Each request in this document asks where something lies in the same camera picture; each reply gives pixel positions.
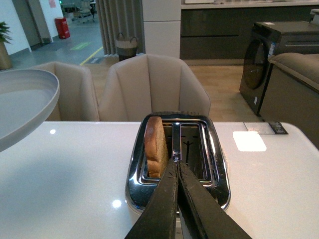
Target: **front-load washing machine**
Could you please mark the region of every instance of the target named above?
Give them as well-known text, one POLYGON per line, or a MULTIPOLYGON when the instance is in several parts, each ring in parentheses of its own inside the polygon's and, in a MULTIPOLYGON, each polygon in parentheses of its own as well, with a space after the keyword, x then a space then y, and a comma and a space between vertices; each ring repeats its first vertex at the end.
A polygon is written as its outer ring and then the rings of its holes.
POLYGON ((258 116, 271 73, 268 57, 284 52, 319 53, 319 25, 305 21, 253 25, 239 90, 258 116))

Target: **gray curtain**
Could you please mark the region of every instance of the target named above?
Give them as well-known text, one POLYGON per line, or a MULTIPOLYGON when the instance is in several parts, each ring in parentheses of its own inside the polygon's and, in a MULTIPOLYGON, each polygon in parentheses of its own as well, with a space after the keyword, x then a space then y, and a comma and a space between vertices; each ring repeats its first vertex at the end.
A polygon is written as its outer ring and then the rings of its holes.
POLYGON ((116 54, 119 33, 138 39, 138 53, 145 52, 142 0, 96 0, 104 54, 116 54))

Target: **round tray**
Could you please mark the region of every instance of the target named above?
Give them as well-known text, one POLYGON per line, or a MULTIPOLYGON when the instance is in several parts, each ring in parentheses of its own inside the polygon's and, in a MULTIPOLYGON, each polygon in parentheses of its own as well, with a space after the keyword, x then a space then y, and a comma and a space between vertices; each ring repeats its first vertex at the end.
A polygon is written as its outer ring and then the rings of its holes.
POLYGON ((42 122, 57 104, 59 80, 43 70, 0 73, 0 152, 19 142, 42 122))

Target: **plant pot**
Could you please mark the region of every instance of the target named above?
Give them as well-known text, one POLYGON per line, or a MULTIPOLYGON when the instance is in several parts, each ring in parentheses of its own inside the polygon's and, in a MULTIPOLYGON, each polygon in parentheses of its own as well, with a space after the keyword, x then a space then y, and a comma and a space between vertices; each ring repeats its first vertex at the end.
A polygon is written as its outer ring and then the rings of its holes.
POLYGON ((9 69, 12 67, 12 63, 4 42, 0 42, 0 70, 9 69))

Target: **toast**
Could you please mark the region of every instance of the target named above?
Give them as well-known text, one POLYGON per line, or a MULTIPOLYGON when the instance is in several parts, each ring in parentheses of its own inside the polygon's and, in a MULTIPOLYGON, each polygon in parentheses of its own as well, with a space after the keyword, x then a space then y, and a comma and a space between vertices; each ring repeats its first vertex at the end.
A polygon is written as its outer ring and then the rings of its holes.
POLYGON ((149 176, 160 178, 168 163, 168 151, 161 117, 150 117, 144 136, 149 176))

